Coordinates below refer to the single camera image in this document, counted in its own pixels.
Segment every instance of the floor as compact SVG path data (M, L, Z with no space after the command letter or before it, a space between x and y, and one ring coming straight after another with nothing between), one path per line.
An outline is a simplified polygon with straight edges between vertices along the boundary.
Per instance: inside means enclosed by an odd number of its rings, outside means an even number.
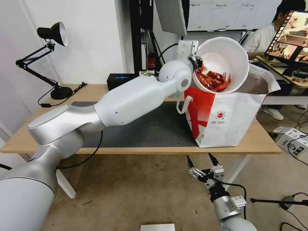
M295 126L303 111L284 106L285 119L277 121L264 112L257 119L267 131L278 126ZM308 114L302 117L308 120ZM308 131L308 124L303 126ZM63 164L84 159L76 155ZM219 155L225 170L236 155ZM211 167L207 155L192 155L198 168ZM214 207L204 185L187 170L186 156L173 155L104 155L95 156L88 163L63 174L77 191L70 200L58 188L44 231L137 231L140 224L175 223L177 231L220 230ZM308 193L308 167L287 153L275 156L253 156L235 183L246 187L248 198L282 199L296 192ZM230 187L232 196L243 195L240 188ZM298 195L296 199L306 199ZM293 205L290 209L308 226L308 208ZM248 201L247 219L260 231L279 230L287 221L303 229L287 212L275 204Z

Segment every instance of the white bowl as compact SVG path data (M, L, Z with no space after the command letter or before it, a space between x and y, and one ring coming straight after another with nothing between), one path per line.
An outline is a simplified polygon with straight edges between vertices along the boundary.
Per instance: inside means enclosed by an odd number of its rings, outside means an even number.
M230 93L245 82L249 72L248 55L235 40L227 37L209 39L199 46L197 55L209 71L226 73L227 81L231 76L229 86L222 92L215 92L204 87L194 72L192 78L199 89L215 94Z

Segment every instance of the red crayfish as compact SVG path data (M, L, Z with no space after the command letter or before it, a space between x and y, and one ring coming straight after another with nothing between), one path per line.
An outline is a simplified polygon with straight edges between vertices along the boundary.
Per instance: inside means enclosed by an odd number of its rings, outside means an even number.
M231 82L231 75L229 75L229 80L226 81L226 73L221 75L216 72L208 71L207 74L204 74L203 71L207 71L204 65L202 65L200 69L195 70L196 76L200 83L211 91L221 92L225 90Z

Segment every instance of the white paper bag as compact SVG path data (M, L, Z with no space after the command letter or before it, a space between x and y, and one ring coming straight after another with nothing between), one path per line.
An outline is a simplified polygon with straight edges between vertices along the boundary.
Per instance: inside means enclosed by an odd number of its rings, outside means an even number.
M179 113L186 113L192 134L201 148L237 146L266 95L280 87L269 71L250 64L237 92L212 94L190 87Z

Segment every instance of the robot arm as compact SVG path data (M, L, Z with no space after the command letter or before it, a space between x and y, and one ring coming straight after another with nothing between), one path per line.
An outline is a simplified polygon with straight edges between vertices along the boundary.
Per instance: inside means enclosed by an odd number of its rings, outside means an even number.
M0 230L40 230L54 198L57 165L82 147L83 133L130 123L186 90L194 68L202 65L197 47L197 41L180 41L178 59L161 68L159 81L139 76L93 106L64 105L32 121L28 130L38 151L0 179Z
M239 215L246 206L246 201L242 196L231 197L225 190L222 181L224 175L223 165L219 164L217 159L209 153L213 167L210 169L199 170L194 167L189 156L187 156L187 164L189 173L192 174L198 181L205 184L211 197L211 202L214 204L216 215L221 222L223 231L257 231L254 225L242 219Z

